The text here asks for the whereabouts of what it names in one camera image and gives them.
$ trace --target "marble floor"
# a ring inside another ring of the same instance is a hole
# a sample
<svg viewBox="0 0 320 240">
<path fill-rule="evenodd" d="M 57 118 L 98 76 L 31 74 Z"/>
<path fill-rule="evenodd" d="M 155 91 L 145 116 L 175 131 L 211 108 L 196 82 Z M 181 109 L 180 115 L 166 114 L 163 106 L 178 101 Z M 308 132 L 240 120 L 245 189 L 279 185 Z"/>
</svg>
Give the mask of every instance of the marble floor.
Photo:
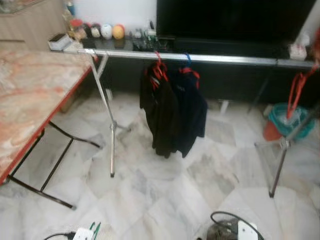
<svg viewBox="0 0 320 240">
<path fill-rule="evenodd" d="M 279 149 L 259 149 L 266 120 L 255 108 L 231 103 L 221 115 L 210 101 L 206 136 L 186 158 L 155 155 L 139 97 L 114 93 L 118 122 L 131 127 L 116 135 L 115 177 L 110 178 L 110 119 L 96 91 L 80 96 L 52 120 L 65 131 L 91 139 L 97 149 L 74 142 L 45 192 L 77 206 L 68 209 L 14 182 L 0 187 L 0 238 L 40 240 L 50 234 L 101 222 L 97 240 L 206 239 L 210 214 L 224 210 L 255 223 L 265 239 L 320 239 L 320 129 L 295 144 L 285 161 L 275 198 L 268 195 Z M 39 188 L 68 139 L 51 127 L 16 177 Z"/>
</svg>

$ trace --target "table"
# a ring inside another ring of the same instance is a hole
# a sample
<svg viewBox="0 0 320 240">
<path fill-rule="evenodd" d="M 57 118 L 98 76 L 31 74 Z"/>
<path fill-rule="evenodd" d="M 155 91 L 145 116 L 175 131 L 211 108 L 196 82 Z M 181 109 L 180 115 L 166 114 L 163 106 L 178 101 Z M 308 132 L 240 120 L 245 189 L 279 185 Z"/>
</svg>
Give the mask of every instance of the table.
<svg viewBox="0 0 320 240">
<path fill-rule="evenodd" d="M 83 54 L 0 50 L 0 184 L 9 179 L 74 208 L 43 191 L 73 140 L 100 146 L 68 134 L 50 119 L 91 71 L 89 58 Z M 39 142 L 48 123 L 70 141 L 38 190 L 18 180 L 14 174 Z"/>
</svg>

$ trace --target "television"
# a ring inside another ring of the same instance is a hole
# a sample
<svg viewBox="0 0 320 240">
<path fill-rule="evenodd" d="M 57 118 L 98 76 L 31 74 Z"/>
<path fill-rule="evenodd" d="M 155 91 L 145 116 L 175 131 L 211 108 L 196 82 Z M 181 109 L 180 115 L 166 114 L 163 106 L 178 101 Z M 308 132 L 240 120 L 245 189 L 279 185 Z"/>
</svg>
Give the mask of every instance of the television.
<svg viewBox="0 0 320 240">
<path fill-rule="evenodd" d="M 316 0 L 157 0 L 157 36 L 291 44 Z"/>
</svg>

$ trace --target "clothes rack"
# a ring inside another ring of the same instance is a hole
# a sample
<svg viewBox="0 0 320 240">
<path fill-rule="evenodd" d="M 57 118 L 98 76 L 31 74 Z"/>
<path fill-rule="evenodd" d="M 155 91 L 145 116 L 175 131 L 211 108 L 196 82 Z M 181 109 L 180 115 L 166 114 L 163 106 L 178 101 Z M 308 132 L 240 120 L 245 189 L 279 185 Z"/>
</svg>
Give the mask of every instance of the clothes rack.
<svg viewBox="0 0 320 240">
<path fill-rule="evenodd" d="M 96 81 L 102 101 L 108 111 L 111 119 L 111 156 L 110 156 L 110 177 L 115 176 L 115 135 L 117 128 L 130 131 L 129 128 L 121 126 L 114 119 L 112 110 L 109 104 L 109 98 L 105 89 L 102 88 L 100 77 L 105 69 L 109 57 L 115 58 L 129 58 L 129 59 L 149 59 L 157 60 L 158 56 L 154 52 L 140 52 L 140 51 L 124 51 L 124 50 L 105 50 L 105 49 L 80 49 L 77 52 L 67 52 L 71 54 L 87 54 L 91 56 L 91 67 L 94 79 Z M 160 53 L 162 60 L 177 60 L 212 63 L 212 64 L 228 64 L 228 65 L 250 65 L 250 66 L 273 66 L 279 68 L 306 68 L 310 69 L 313 66 L 312 61 L 298 61 L 290 59 L 276 59 L 276 58 L 261 58 L 261 57 L 245 57 L 245 56 L 223 56 L 223 55 L 202 55 L 190 54 L 187 57 L 182 53 Z M 94 58 L 102 56 L 101 63 L 98 69 L 95 66 Z"/>
</svg>

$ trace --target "black cable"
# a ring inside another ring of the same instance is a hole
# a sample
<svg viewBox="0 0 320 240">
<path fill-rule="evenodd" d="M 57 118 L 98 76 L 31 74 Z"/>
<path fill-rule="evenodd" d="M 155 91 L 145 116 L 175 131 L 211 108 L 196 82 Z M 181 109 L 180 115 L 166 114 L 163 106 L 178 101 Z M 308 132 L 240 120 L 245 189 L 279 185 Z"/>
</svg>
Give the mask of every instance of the black cable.
<svg viewBox="0 0 320 240">
<path fill-rule="evenodd" d="M 50 236 L 47 236 L 44 240 L 48 240 L 48 239 L 55 237 L 55 236 L 65 236 L 65 237 L 67 237 L 68 240 L 72 240 L 72 239 L 74 239 L 75 235 L 76 235 L 76 232 L 74 232 L 74 231 L 60 232 L 60 233 L 55 233 Z"/>
<path fill-rule="evenodd" d="M 241 217 L 239 217 L 239 216 L 237 216 L 237 215 L 235 215 L 235 214 L 232 214 L 232 213 L 229 213 L 229 212 L 226 212 L 226 211 L 215 211 L 215 212 L 213 212 L 213 213 L 210 215 L 211 220 L 212 220 L 215 224 L 217 224 L 217 225 L 219 225 L 219 226 L 221 226 L 221 227 L 223 227 L 223 228 L 226 228 L 226 229 L 230 230 L 233 234 L 238 235 L 238 233 L 235 232 L 235 231 L 233 231 L 228 225 L 224 225 L 224 224 L 222 224 L 222 223 L 214 220 L 214 215 L 216 215 L 216 214 L 229 215 L 229 216 L 231 216 L 231 217 L 234 217 L 234 218 L 236 218 L 236 219 L 244 222 L 244 223 L 247 224 L 250 228 L 252 228 L 252 229 L 256 232 L 256 234 L 258 234 L 258 239 L 260 239 L 260 240 L 265 240 L 264 237 L 261 235 L 260 232 L 258 232 L 257 229 L 255 229 L 255 228 L 254 228 L 250 223 L 248 223 L 246 220 L 244 220 L 243 218 L 241 218 Z"/>
</svg>

